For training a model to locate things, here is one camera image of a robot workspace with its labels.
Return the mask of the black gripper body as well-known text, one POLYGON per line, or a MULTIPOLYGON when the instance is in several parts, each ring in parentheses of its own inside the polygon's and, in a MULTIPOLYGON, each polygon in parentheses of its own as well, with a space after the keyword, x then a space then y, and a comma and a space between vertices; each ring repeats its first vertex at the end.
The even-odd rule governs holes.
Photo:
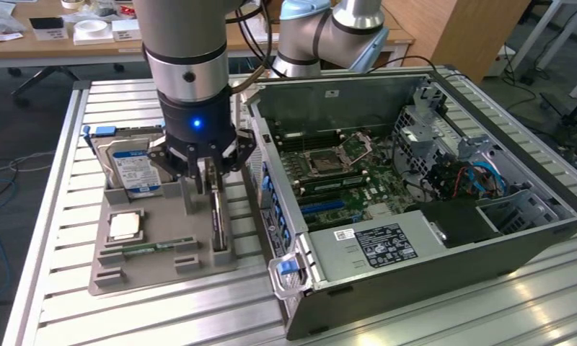
POLYGON ((161 92, 157 96, 168 148, 185 157, 220 159, 236 140, 229 106, 232 88, 225 86, 215 97, 199 102, 177 102, 161 92))

